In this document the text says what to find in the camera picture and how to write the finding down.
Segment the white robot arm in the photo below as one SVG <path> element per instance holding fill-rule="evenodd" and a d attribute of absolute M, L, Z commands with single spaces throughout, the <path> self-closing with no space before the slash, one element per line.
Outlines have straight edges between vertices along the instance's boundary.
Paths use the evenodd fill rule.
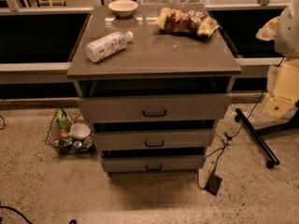
<path fill-rule="evenodd" d="M 299 100 L 299 0 L 291 1 L 279 16 L 259 29 L 256 37 L 273 40 L 275 51 L 285 58 L 279 67 L 269 68 L 269 94 L 263 107 L 267 115 L 280 118 Z"/>

